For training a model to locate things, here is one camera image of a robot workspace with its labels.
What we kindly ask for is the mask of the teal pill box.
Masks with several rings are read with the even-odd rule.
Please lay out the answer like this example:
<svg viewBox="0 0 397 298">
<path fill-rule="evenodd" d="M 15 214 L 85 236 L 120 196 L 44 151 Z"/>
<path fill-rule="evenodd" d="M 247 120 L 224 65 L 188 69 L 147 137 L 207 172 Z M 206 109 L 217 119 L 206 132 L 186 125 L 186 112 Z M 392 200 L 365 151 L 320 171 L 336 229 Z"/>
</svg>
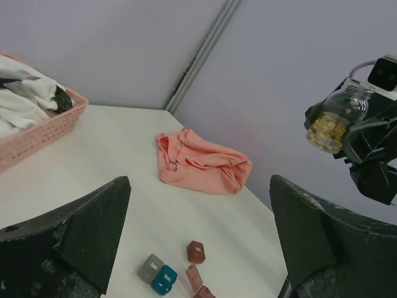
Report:
<svg viewBox="0 0 397 298">
<path fill-rule="evenodd" d="M 151 282 L 151 288 L 159 295 L 168 294 L 176 282 L 178 273 L 165 264 Z"/>
</svg>

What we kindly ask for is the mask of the pink shirt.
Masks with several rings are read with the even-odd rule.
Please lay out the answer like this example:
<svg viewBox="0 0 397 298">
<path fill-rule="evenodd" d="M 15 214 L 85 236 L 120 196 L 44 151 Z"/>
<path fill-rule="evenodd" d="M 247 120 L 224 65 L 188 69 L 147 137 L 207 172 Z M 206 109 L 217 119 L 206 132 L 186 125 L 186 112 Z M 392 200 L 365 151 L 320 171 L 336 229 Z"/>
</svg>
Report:
<svg viewBox="0 0 397 298">
<path fill-rule="evenodd" d="M 162 182 L 213 195 L 237 194 L 252 170 L 244 154 L 200 138 L 192 129 L 156 136 Z"/>
</svg>

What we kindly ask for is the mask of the white cloth in basket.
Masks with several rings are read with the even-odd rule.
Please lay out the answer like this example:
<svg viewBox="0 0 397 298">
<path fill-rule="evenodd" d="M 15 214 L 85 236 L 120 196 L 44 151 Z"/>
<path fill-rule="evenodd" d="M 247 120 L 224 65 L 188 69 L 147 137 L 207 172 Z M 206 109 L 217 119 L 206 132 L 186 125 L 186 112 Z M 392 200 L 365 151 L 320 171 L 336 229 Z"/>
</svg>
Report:
<svg viewBox="0 0 397 298">
<path fill-rule="evenodd" d="M 1 138 L 74 107 L 66 88 L 12 58 L 1 56 Z"/>
</svg>

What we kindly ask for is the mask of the pink plastic basket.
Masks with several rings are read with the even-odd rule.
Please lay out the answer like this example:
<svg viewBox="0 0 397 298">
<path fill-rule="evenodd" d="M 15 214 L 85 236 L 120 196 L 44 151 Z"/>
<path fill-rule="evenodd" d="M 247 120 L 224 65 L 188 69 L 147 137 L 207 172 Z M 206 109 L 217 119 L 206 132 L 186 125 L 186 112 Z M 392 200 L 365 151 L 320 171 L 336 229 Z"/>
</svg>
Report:
<svg viewBox="0 0 397 298">
<path fill-rule="evenodd" d="M 2 55 L 29 66 L 16 56 L 6 53 Z M 74 129 L 76 122 L 89 102 L 84 96 L 70 88 L 66 88 L 66 92 L 74 100 L 72 109 L 57 114 L 29 129 L 1 138 L 1 171 L 5 171 Z"/>
</svg>

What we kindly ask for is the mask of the grey pill box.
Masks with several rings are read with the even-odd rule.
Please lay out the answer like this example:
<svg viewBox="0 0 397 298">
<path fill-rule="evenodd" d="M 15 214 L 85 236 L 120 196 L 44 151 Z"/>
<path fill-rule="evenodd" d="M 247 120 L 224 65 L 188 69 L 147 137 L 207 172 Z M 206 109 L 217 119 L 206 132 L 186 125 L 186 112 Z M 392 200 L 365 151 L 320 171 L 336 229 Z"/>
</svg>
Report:
<svg viewBox="0 0 397 298">
<path fill-rule="evenodd" d="M 137 275 L 144 283 L 151 284 L 163 266 L 164 262 L 155 254 L 151 254 L 139 267 Z"/>
</svg>

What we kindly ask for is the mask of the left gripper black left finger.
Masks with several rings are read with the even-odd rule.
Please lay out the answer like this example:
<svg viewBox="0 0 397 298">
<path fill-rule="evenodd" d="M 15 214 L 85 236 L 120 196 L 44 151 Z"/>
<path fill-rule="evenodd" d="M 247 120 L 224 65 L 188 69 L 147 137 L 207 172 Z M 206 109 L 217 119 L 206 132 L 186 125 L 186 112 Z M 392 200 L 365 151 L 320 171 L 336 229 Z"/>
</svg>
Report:
<svg viewBox="0 0 397 298">
<path fill-rule="evenodd" d="M 1 229 L 1 297 L 101 297 L 131 194 L 120 176 L 40 216 Z"/>
</svg>

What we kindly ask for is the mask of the glass pill bottle yellow pills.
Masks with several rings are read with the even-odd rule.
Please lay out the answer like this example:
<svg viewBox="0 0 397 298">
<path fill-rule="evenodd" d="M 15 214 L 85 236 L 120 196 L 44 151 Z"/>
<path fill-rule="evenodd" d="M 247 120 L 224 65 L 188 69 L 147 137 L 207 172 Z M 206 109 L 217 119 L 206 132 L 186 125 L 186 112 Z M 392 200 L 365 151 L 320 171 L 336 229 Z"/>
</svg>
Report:
<svg viewBox="0 0 397 298">
<path fill-rule="evenodd" d="M 325 99 L 323 111 L 314 118 L 306 139 L 326 153 L 339 153 L 343 147 L 342 136 L 367 115 L 368 100 L 374 92 L 369 84 L 347 78 Z"/>
</svg>

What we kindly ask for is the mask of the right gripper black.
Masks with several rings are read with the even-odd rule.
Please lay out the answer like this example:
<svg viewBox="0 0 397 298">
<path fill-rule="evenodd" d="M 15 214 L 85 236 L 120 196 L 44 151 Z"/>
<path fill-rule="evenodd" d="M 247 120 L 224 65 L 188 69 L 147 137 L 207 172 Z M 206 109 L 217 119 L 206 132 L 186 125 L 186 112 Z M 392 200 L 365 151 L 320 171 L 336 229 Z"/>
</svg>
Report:
<svg viewBox="0 0 397 298">
<path fill-rule="evenodd" d="M 304 127 L 312 124 L 325 111 L 324 102 L 305 112 Z M 350 176 L 359 192 L 367 198 L 391 205 L 396 199 L 396 101 L 374 93 L 368 100 L 364 120 L 347 129 L 342 137 L 342 153 L 350 163 Z"/>
</svg>

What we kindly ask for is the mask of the red pill box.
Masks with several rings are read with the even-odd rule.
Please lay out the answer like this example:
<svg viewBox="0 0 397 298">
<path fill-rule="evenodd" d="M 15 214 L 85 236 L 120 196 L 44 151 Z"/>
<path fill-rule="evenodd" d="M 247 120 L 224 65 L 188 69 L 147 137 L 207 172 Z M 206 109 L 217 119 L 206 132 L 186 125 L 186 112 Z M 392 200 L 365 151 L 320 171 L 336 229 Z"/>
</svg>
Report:
<svg viewBox="0 0 397 298">
<path fill-rule="evenodd" d="M 195 264 L 190 264 L 185 271 L 187 279 L 193 290 L 193 298 L 215 298 L 211 290 L 204 285 L 201 275 Z"/>
<path fill-rule="evenodd" d="M 188 261 L 195 264 L 202 264 L 205 261 L 205 258 L 203 243 L 191 241 L 187 246 Z"/>
</svg>

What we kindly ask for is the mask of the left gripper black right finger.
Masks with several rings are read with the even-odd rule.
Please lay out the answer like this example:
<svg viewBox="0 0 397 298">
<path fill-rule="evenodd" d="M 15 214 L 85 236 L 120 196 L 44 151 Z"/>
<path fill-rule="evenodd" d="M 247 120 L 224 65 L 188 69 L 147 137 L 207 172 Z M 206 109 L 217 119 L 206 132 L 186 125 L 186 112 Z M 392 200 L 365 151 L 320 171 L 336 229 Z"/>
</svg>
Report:
<svg viewBox="0 0 397 298">
<path fill-rule="evenodd" d="M 270 201 L 299 297 L 396 297 L 396 226 L 322 199 L 280 175 Z"/>
</svg>

